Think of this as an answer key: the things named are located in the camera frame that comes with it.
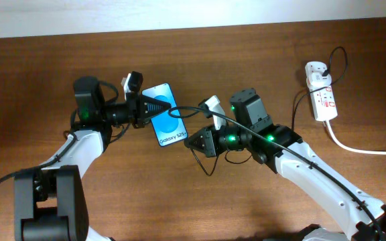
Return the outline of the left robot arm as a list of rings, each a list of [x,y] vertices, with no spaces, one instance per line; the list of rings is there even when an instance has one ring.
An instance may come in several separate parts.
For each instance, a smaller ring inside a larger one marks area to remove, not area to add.
[[[14,177],[16,240],[106,240],[89,224],[82,177],[111,142],[113,128],[143,128],[170,103],[140,94],[143,76],[122,80],[125,101],[105,100],[102,81],[84,76],[74,84],[78,121],[46,162]]]

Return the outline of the blue Galaxy smartphone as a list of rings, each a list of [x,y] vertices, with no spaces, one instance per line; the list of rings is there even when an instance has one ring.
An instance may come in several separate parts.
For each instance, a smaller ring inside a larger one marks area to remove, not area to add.
[[[172,89],[168,83],[160,84],[142,91],[142,94],[156,100],[161,100],[177,107]],[[165,147],[188,137],[185,124],[181,118],[173,118],[168,111],[153,117],[151,120],[157,142],[160,147]]]

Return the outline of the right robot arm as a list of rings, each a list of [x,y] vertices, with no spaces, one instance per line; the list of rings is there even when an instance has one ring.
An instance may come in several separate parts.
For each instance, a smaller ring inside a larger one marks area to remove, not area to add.
[[[233,94],[230,104],[234,119],[225,116],[217,97],[203,100],[197,109],[214,124],[186,139],[185,146],[207,157],[248,150],[256,162],[307,193],[341,229],[331,232],[311,224],[297,240],[386,240],[386,204],[333,170],[299,134],[273,124],[255,89]]]

